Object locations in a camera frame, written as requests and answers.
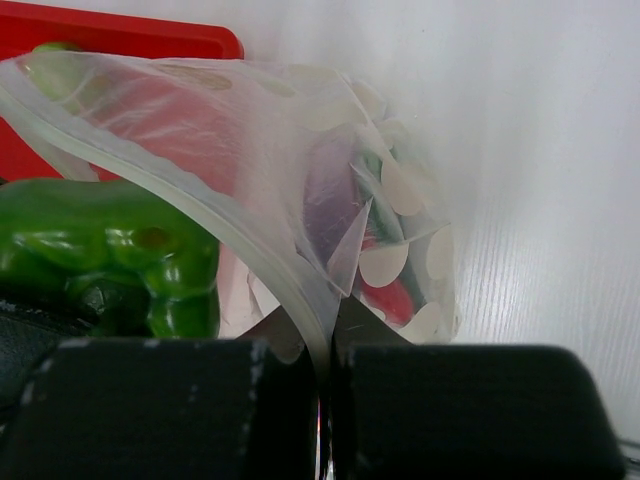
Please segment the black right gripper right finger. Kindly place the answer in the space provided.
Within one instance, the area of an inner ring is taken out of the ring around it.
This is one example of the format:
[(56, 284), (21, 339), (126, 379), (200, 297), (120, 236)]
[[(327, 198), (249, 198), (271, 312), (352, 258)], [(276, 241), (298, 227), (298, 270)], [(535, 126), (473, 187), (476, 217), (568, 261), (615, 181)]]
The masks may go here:
[(333, 334), (339, 479), (621, 479), (596, 384), (544, 345), (414, 345), (355, 298)]

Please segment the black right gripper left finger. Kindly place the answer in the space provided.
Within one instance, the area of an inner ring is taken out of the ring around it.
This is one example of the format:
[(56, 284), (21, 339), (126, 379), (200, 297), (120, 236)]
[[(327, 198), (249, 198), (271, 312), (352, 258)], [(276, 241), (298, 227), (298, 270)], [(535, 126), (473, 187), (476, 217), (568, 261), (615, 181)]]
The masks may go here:
[(313, 479), (310, 355), (277, 308), (235, 340), (18, 336), (5, 479)]

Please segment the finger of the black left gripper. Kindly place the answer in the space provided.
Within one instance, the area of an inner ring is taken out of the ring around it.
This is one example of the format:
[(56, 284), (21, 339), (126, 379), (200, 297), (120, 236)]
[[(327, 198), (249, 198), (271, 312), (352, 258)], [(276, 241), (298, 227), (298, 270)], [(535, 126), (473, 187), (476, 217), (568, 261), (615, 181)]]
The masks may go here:
[(12, 415), (32, 370), (67, 338), (87, 336), (88, 318), (1, 293), (1, 414)]

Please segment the red chili pepper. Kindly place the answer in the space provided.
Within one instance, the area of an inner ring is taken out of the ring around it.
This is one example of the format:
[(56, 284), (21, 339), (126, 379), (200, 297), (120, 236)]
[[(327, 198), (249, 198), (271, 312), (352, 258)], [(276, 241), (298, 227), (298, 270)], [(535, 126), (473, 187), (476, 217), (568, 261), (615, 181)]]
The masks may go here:
[(414, 314), (410, 294), (400, 280), (407, 258), (407, 244), (380, 246), (373, 238), (365, 238), (358, 263), (366, 302), (382, 311), (385, 321), (396, 327), (407, 325)]

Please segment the green bell pepper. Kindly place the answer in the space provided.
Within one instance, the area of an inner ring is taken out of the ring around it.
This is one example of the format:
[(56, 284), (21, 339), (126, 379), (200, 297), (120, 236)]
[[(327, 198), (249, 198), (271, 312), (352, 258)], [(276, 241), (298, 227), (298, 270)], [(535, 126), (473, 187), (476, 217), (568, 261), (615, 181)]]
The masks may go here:
[(141, 327), (157, 338), (215, 338), (218, 240), (176, 207), (126, 180), (31, 178), (1, 187), (1, 288), (37, 301), (111, 304), (142, 295), (98, 335)]

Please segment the clear zip top bag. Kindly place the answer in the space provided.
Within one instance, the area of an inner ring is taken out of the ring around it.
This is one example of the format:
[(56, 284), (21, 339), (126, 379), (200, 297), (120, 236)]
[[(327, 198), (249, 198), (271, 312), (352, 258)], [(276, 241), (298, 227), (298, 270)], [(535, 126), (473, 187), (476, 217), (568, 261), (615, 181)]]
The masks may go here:
[[(385, 113), (382, 99), (362, 82), (331, 69), (244, 62), (242, 74), (257, 90), (252, 99), (250, 159), (231, 193), (199, 185), (126, 180), (176, 207), (219, 242), (216, 293), (219, 334), (235, 338), (267, 316), (260, 303), (273, 295), (296, 325), (313, 363), (329, 359), (341, 301), (362, 300), (383, 322), (414, 343), (444, 343), (457, 331), (450, 224), (440, 190), (425, 165), (408, 153), (407, 132)], [(303, 220), (311, 145), (327, 132), (351, 137), (361, 152), (359, 189), (367, 200), (361, 236), (348, 233), (321, 262)], [(404, 327), (385, 321), (360, 289), (358, 263), (365, 238), (380, 246), (408, 245), (400, 280), (413, 302)], [(143, 314), (142, 295), (115, 286), (111, 304), (89, 297), (81, 305), (97, 315), (95, 336), (152, 336), (144, 327), (124, 335), (98, 335), (103, 320)]]

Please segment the purple eggplant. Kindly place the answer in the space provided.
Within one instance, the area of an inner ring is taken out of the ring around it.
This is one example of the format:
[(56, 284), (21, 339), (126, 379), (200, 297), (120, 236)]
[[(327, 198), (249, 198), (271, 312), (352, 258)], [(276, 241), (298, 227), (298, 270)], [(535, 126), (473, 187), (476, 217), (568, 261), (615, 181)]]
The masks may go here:
[(345, 235), (363, 234), (367, 200), (359, 189), (361, 152), (349, 136), (327, 132), (311, 145), (303, 220), (318, 259), (326, 263)]

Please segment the light green round vegetable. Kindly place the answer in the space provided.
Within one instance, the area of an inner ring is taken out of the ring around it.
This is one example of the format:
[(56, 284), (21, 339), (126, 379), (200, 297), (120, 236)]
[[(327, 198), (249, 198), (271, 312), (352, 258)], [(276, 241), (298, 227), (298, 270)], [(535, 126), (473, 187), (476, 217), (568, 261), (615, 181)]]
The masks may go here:
[(81, 49), (68, 42), (48, 42), (36, 46), (33, 56), (23, 60), (21, 71), (46, 97), (58, 101), (70, 96), (83, 80), (83, 68), (75, 52)]

